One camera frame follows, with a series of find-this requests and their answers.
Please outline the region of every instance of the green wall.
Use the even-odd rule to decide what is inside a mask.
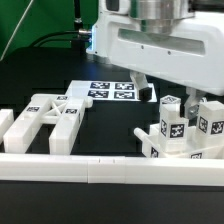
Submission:
[[[30,0],[0,0],[0,55],[29,2]],[[98,0],[80,2],[83,23],[85,27],[91,27],[97,19]],[[28,46],[45,34],[73,30],[73,9],[73,0],[35,0],[8,53]]]

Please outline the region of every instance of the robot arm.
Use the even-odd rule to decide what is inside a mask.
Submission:
[[[224,14],[193,12],[187,0],[100,0],[87,53],[141,76],[187,86],[185,116],[190,117],[206,92],[224,95],[223,24]]]

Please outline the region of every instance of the white wooden block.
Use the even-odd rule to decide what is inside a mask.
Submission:
[[[0,154],[0,180],[84,182],[88,157]]]
[[[13,110],[0,110],[0,144],[3,141],[3,135],[11,127],[14,122]]]
[[[50,138],[50,154],[69,155],[85,112],[84,99],[70,98]]]
[[[125,157],[100,157],[90,160],[88,183],[125,183]]]
[[[25,153],[41,127],[40,118],[50,109],[50,100],[36,97],[4,135],[5,152]]]

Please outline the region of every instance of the black and white pattern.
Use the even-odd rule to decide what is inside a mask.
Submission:
[[[166,103],[173,103],[176,100],[177,100],[177,98],[173,97],[173,96],[167,96],[163,99],[163,101],[166,101]]]
[[[108,98],[109,91],[97,91],[97,90],[90,90],[88,96],[93,98]]]
[[[208,121],[205,120],[203,117],[200,117],[199,119],[199,124],[198,124],[198,128],[203,131],[204,133],[207,133],[207,129],[208,129]]]
[[[183,137],[184,137],[184,124],[171,124],[170,138],[183,138]]]
[[[134,92],[115,91],[114,99],[135,99],[135,93]]]
[[[68,97],[67,96],[58,96],[57,100],[67,100]]]
[[[223,132],[224,121],[217,121],[212,123],[211,135],[221,134]]]
[[[159,152],[152,147],[151,148],[151,158],[158,158],[158,157],[159,157]]]
[[[115,83],[115,89],[134,90],[134,84]]]
[[[201,159],[202,158],[202,153],[197,153],[191,155],[191,159]]]
[[[28,107],[27,111],[28,112],[38,112],[40,107]]]
[[[166,132],[167,132],[167,123],[162,120],[161,121],[161,133],[166,137]]]
[[[109,82],[92,82],[90,85],[91,89],[109,89],[110,83]]]
[[[76,114],[77,113],[77,110],[76,109],[67,109],[65,111],[66,114]]]

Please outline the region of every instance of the stacked blocks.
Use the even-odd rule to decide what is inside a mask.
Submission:
[[[197,125],[191,127],[179,112],[179,103],[161,104],[160,123],[150,125],[150,135],[135,129],[142,153],[148,158],[223,159],[224,105],[201,102]]]
[[[194,141],[198,147],[224,145],[224,105],[200,103]]]
[[[180,104],[162,104],[159,143],[164,152],[181,152],[186,148],[189,120],[180,117]]]

